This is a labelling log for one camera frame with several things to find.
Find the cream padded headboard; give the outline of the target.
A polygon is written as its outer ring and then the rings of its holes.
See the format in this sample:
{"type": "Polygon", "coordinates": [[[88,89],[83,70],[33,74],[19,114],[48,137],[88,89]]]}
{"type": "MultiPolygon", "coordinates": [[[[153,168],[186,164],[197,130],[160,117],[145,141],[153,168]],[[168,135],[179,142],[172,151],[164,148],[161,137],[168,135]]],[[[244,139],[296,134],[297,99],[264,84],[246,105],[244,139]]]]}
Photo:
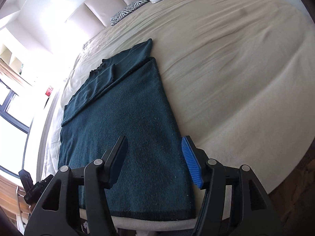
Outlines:
{"type": "Polygon", "coordinates": [[[90,33],[110,26],[110,18],[136,0],[85,0],[67,19],[90,33]]]}

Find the dark framed window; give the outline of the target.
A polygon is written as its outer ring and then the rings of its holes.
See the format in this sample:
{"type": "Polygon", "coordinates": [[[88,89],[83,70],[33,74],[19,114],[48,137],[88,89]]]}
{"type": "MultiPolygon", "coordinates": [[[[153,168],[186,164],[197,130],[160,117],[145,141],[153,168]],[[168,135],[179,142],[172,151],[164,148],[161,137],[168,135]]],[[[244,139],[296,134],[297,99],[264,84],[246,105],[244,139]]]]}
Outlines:
{"type": "Polygon", "coordinates": [[[19,96],[1,82],[1,171],[18,178],[24,168],[26,146],[31,124],[24,124],[9,113],[10,105],[19,96]]]}

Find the wooden chair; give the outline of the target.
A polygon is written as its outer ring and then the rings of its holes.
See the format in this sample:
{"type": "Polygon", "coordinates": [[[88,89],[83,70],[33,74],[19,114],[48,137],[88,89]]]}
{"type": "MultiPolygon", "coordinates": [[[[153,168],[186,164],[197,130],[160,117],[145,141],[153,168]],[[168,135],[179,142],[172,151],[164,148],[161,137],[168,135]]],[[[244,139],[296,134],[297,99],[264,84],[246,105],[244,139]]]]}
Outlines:
{"type": "Polygon", "coordinates": [[[30,214],[29,205],[24,200],[24,189],[1,176],[1,208],[15,223],[21,220],[27,224],[30,214]]]}

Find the dark teal knit sweater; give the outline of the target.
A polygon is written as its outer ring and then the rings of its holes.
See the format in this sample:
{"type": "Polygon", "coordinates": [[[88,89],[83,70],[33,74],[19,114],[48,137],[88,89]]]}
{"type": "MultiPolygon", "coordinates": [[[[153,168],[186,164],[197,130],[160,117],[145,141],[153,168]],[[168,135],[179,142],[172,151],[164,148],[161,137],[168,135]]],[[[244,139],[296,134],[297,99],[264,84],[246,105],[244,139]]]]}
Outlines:
{"type": "Polygon", "coordinates": [[[153,41],[104,59],[64,108],[60,166],[100,158],[120,136],[128,150],[118,181],[106,191],[117,217],[170,221],[196,216],[181,133],[166,97],[153,41]]]}

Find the zebra print pillow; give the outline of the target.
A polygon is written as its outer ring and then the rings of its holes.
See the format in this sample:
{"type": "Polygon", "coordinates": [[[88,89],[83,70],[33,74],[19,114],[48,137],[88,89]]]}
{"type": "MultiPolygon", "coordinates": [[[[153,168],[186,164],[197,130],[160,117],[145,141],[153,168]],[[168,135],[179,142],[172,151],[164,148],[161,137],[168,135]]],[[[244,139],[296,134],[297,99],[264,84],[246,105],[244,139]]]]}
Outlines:
{"type": "Polygon", "coordinates": [[[131,14],[135,10],[139,9],[140,7],[142,7],[143,5],[145,5],[148,2],[149,2],[149,0],[136,0],[136,1],[132,2],[127,7],[120,10],[114,16],[112,16],[110,18],[110,25],[111,26],[116,25],[119,21],[121,21],[122,19],[127,17],[129,14],[131,14]]]}

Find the brown curtain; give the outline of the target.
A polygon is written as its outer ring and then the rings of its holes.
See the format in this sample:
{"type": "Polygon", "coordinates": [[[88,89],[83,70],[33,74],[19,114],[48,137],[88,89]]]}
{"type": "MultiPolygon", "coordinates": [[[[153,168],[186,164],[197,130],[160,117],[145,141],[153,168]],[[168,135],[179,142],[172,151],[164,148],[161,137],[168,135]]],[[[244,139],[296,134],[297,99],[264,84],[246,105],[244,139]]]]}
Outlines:
{"type": "Polygon", "coordinates": [[[30,83],[25,81],[18,73],[16,73],[2,58],[1,61],[1,75],[10,78],[20,85],[30,86],[30,83]]]}

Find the white wall shelf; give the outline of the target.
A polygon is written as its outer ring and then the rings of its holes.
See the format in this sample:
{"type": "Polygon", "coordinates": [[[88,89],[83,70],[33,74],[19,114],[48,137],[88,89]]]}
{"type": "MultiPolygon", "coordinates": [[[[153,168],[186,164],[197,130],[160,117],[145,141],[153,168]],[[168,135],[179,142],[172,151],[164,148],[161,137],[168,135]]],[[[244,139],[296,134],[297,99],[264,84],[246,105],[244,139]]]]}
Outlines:
{"type": "Polygon", "coordinates": [[[1,44],[1,59],[17,74],[21,76],[23,63],[3,44],[1,44]]]}

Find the red box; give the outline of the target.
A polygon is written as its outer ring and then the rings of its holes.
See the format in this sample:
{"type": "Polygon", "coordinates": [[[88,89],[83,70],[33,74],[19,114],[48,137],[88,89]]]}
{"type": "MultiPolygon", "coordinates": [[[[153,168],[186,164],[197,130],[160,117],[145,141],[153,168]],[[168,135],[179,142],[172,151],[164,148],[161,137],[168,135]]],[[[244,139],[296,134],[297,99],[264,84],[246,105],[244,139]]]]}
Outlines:
{"type": "Polygon", "coordinates": [[[51,95],[51,93],[52,93],[52,91],[53,91],[53,88],[52,87],[49,87],[48,89],[47,89],[47,91],[46,91],[46,96],[50,96],[51,95]]]}

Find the bed with beige sheet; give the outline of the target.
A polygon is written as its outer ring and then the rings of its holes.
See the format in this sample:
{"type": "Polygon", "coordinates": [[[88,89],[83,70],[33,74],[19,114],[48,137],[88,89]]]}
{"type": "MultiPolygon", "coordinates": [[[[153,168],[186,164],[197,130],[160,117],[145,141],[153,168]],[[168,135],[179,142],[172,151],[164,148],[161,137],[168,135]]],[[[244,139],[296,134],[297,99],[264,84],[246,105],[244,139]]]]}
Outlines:
{"type": "Polygon", "coordinates": [[[64,106],[90,71],[149,38],[180,131],[272,192],[314,139],[314,22],[284,0],[162,0],[100,31],[60,91],[42,175],[57,171],[64,106]]]}

